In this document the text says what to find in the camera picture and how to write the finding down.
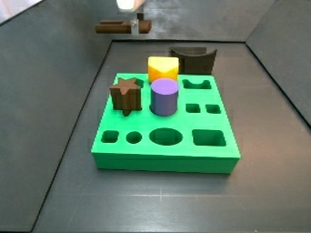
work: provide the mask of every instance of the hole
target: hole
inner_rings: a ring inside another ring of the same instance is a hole
[[[136,85],[143,88],[143,80],[136,77]]]
[[[185,104],[185,111],[188,113],[200,113],[199,104]]]
[[[185,89],[211,89],[209,81],[204,80],[200,84],[193,84],[188,79],[183,80],[183,88]]]
[[[207,108],[208,113],[212,113],[212,114],[220,114],[221,113],[220,108],[219,108],[217,105],[205,105],[205,108]]]
[[[127,135],[127,141],[131,144],[136,144],[141,141],[141,134],[139,132],[129,132]]]
[[[107,130],[101,134],[103,143],[115,143],[117,141],[119,132],[115,130]]]
[[[196,146],[224,147],[223,131],[195,129],[192,130],[193,143]]]
[[[183,134],[172,128],[157,128],[149,134],[151,140],[161,146],[172,146],[181,142]]]

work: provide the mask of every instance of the wooden block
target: wooden block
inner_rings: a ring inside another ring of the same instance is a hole
[[[151,27],[151,20],[140,20],[140,34],[148,34]],[[101,20],[95,30],[97,34],[131,34],[131,23],[129,20]]]
[[[179,75],[179,58],[151,56],[148,58],[148,80],[152,83],[161,77],[177,81]]]

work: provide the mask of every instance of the rectangular hole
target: rectangular hole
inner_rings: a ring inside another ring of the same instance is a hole
[[[220,114],[221,113],[217,105],[205,105],[205,108],[207,108],[207,112],[211,114]]]
[[[225,146],[223,131],[220,130],[195,129],[192,130],[192,137],[196,146]]]
[[[107,130],[101,134],[103,143],[115,143],[117,141],[119,132],[115,130]]]
[[[185,104],[185,111],[188,113],[200,113],[199,104]]]

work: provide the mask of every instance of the green board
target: green board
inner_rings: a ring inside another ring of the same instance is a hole
[[[172,116],[151,110],[147,74],[116,74],[143,81],[141,111],[123,116],[112,98],[93,141],[97,168],[231,173],[240,154],[213,76],[179,75],[179,104]]]

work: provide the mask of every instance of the black object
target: black object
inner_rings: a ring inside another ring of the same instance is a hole
[[[169,56],[180,58],[180,74],[211,75],[217,49],[207,54],[205,47],[172,47]]]

